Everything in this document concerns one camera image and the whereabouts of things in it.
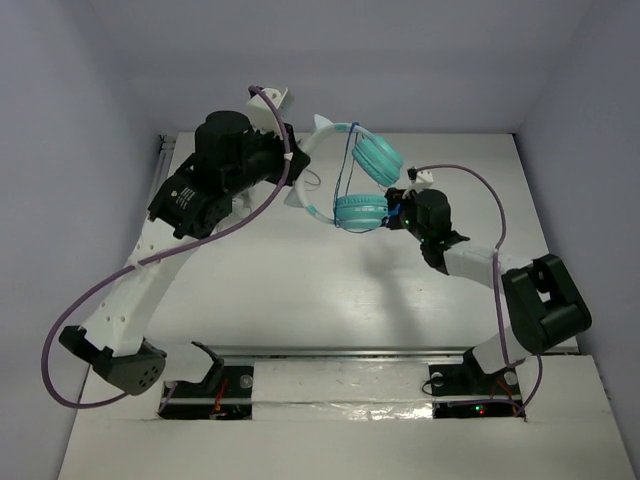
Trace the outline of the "teal over-ear headphones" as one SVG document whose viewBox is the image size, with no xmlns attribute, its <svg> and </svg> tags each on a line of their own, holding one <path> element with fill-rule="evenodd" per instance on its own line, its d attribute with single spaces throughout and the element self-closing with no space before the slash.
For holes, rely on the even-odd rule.
<svg viewBox="0 0 640 480">
<path fill-rule="evenodd" d="M 307 167 L 293 184 L 289 202 L 312 219 L 350 233 L 366 233 L 383 226 L 387 216 L 384 190 L 396 185 L 404 166 L 402 155 L 381 135 L 358 122 L 334 122 L 316 114 L 311 133 L 299 145 L 312 158 L 327 140 L 344 141 L 335 162 L 330 199 L 318 205 L 306 185 Z"/>
</svg>

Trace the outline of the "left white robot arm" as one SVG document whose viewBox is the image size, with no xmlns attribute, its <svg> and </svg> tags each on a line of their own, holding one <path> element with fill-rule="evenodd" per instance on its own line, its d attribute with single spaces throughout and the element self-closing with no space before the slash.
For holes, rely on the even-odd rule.
<svg viewBox="0 0 640 480">
<path fill-rule="evenodd" d="M 127 264 L 76 300 L 45 345 L 59 342 L 121 396 L 146 392 L 167 364 L 147 328 L 178 272 L 200 247 L 264 212 L 309 163 L 283 120 L 268 131 L 239 112 L 209 114 L 193 152 L 153 197 Z"/>
</svg>

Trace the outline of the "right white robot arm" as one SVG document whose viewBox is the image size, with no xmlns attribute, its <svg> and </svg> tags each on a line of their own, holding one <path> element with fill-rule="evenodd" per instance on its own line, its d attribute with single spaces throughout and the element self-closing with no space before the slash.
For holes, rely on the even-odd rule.
<svg viewBox="0 0 640 480">
<path fill-rule="evenodd" d="M 472 242 L 453 229 L 451 206 L 441 191 L 390 188 L 385 198 L 386 227 L 411 233 L 427 265 L 493 293 L 498 333 L 464 354 L 461 378 L 470 391 L 487 391 L 498 371 L 591 328 L 591 312 L 560 257 L 504 255 Z"/>
</svg>

